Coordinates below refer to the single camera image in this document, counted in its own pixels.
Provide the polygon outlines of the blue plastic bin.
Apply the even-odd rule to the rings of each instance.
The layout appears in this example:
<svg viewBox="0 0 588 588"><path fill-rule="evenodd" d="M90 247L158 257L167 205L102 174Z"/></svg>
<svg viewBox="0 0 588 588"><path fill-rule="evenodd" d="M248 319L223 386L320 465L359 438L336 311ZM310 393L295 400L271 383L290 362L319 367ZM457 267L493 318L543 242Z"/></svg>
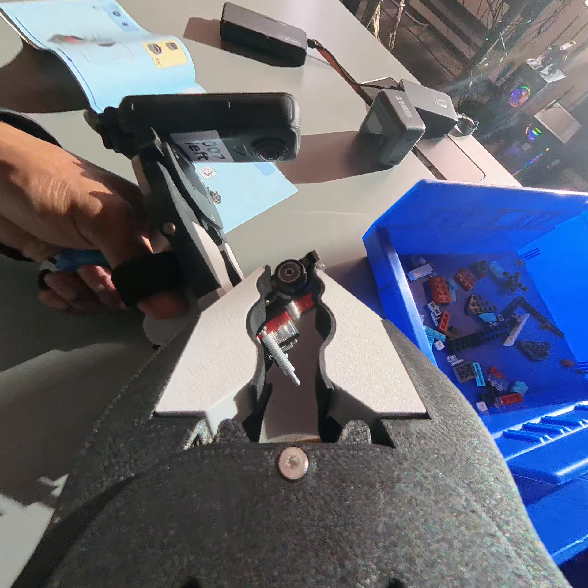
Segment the blue plastic bin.
<svg viewBox="0 0 588 588"><path fill-rule="evenodd" d="M587 359L587 194L423 180L372 224L364 246L386 317L434 367L402 255L517 252L531 262L548 307L571 327L573 346ZM587 457L587 403L477 412L505 461Z"/></svg>
<svg viewBox="0 0 588 588"><path fill-rule="evenodd" d="M527 462L522 455L507 465L527 514L556 564L587 550L587 458Z"/></svg>

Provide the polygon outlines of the person's left forearm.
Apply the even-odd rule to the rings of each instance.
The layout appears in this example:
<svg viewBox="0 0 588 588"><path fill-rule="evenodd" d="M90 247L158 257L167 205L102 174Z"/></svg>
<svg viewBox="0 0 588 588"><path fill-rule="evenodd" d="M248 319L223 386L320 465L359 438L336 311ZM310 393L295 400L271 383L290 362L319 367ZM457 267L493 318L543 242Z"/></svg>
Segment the person's left forearm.
<svg viewBox="0 0 588 588"><path fill-rule="evenodd" d="M7 108L1 108L1 122L18 129L41 141L45 141L57 147L61 144L55 136L49 133L41 124L30 118L28 115L16 112Z"/></svg>

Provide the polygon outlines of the toy brick vehicle model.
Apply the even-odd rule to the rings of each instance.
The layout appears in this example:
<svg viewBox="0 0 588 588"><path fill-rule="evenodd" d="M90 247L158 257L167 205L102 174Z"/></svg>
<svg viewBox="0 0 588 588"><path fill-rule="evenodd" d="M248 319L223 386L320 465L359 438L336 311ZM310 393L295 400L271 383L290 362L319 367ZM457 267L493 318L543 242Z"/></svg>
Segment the toy brick vehicle model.
<svg viewBox="0 0 588 588"><path fill-rule="evenodd" d="M292 296L283 295L275 290L272 274L270 289L265 296L266 320L257 337L264 349L266 369L269 369L270 364L275 364L295 386L299 386L300 380L288 357L288 351L298 342L299 320L315 306L312 293L315 270L325 266L315 250L296 260L303 261L307 268L306 288Z"/></svg>

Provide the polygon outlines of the black toy wheel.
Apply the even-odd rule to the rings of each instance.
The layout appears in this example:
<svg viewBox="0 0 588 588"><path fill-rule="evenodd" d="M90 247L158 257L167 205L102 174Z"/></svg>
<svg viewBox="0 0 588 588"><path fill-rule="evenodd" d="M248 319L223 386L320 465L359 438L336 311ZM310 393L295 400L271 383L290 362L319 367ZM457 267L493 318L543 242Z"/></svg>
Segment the black toy wheel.
<svg viewBox="0 0 588 588"><path fill-rule="evenodd" d="M273 285L283 295L295 295L306 288L307 282L308 272L303 261L288 259L275 268Z"/></svg>

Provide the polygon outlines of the computer case with glowing fans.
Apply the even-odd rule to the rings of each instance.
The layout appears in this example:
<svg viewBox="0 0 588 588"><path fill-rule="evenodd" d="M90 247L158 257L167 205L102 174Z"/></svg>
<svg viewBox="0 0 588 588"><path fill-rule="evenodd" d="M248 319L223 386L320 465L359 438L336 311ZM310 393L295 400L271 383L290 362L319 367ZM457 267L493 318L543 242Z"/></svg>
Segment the computer case with glowing fans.
<svg viewBox="0 0 588 588"><path fill-rule="evenodd" d="M523 112L524 107L530 107L539 98L566 79L566 74L560 69L543 68L532 65L533 60L523 62L500 86L500 98L497 103L496 114L511 116Z"/></svg>
<svg viewBox="0 0 588 588"><path fill-rule="evenodd" d="M561 101L549 103L533 116L523 133L514 176L521 184L538 184L562 163L566 148L582 129L582 122Z"/></svg>

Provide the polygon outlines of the black adapter box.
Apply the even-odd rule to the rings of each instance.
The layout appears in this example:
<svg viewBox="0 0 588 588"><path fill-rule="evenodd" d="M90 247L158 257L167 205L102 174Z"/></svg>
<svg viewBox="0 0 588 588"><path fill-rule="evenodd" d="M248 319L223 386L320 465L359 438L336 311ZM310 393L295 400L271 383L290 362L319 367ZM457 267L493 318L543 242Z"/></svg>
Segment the black adapter box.
<svg viewBox="0 0 588 588"><path fill-rule="evenodd" d="M448 94L406 79L401 79L400 88L425 125L423 140L442 138L458 123L458 114Z"/></svg>

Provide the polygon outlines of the pile of loose toy bricks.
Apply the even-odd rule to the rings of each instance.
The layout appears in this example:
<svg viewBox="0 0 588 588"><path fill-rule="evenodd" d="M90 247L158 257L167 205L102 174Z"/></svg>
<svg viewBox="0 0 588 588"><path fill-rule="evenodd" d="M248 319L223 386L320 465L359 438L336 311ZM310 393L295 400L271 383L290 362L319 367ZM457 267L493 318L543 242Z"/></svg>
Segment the pile of loose toy bricks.
<svg viewBox="0 0 588 588"><path fill-rule="evenodd" d="M587 403L587 359L517 252L402 255L426 348L485 415Z"/></svg>

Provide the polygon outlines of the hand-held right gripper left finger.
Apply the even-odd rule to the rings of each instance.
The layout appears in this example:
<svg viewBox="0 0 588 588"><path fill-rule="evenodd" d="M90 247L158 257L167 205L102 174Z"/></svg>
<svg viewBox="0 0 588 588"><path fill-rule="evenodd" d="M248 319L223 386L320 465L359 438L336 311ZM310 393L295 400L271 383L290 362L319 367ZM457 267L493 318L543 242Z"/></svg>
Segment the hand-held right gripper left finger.
<svg viewBox="0 0 588 588"><path fill-rule="evenodd" d="M257 334L265 321L270 266L254 270L202 311L155 407L158 416L206 420L210 433L228 419L250 415L252 389L263 386Z"/></svg>

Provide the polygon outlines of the light blue instruction booklet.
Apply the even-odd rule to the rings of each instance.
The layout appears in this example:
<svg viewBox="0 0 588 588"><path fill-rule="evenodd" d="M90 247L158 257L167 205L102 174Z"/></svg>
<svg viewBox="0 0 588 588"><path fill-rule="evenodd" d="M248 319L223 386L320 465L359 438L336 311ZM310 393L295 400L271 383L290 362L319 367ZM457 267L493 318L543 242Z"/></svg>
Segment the light blue instruction booklet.
<svg viewBox="0 0 588 588"><path fill-rule="evenodd" d="M130 95L205 93L183 42L143 29L116 1L1 1L1 16L30 46L57 57L99 113ZM238 162L216 130L172 138L227 231L298 190L274 163Z"/></svg>

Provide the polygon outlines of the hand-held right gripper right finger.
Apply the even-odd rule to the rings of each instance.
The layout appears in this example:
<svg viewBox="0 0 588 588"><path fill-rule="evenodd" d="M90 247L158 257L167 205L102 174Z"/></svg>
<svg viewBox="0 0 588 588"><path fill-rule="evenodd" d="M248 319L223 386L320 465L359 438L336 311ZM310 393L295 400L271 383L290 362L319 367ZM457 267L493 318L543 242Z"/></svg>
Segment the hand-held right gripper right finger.
<svg viewBox="0 0 588 588"><path fill-rule="evenodd" d="M384 422L429 414L391 338L392 324L337 283L313 271L315 327L323 338L316 375L318 432L336 442L351 421L375 443L392 443Z"/></svg>

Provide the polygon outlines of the person's left hand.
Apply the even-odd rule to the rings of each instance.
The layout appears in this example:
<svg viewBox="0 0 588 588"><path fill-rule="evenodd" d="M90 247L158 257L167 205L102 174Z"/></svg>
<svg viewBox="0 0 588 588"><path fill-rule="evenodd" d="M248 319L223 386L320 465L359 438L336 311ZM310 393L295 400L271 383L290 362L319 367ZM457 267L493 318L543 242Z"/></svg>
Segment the person's left hand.
<svg viewBox="0 0 588 588"><path fill-rule="evenodd" d="M65 249L100 251L111 269L151 254L154 234L136 185L59 146L1 122L1 244L36 262ZM38 293L48 307L73 315L124 310L109 269L85 265L52 272ZM181 293L138 303L152 319L187 311Z"/></svg>

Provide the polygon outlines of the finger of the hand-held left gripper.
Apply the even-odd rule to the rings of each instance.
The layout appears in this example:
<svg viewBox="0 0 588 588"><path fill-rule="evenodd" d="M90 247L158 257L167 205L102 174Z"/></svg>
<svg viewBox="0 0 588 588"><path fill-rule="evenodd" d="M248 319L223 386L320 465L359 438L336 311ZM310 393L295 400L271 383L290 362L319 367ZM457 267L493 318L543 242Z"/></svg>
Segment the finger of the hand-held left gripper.
<svg viewBox="0 0 588 588"><path fill-rule="evenodd" d="M227 271L224 265L224 260L219 252L219 246L209 236L208 232L200 224L192 224L195 236L196 245L198 246L204 261L210 269L213 278L216 280L219 287L216 294L222 298L234 286L231 285Z"/></svg>
<svg viewBox="0 0 588 588"><path fill-rule="evenodd" d="M245 276L239 266L238 261L235 258L235 255L231 250L230 244L228 242L224 242L219 246L219 252L221 253L221 256L224 260L224 265L231 285L237 286L245 279Z"/></svg>

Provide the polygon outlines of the black power bank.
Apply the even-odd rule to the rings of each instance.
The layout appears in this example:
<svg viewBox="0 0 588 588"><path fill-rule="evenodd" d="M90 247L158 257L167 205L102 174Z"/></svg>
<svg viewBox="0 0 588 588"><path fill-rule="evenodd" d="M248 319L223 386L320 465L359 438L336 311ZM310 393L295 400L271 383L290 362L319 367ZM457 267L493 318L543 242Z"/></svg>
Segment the black power bank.
<svg viewBox="0 0 588 588"><path fill-rule="evenodd" d="M225 2L219 26L224 42L291 68L304 66L307 35L296 26Z"/></svg>

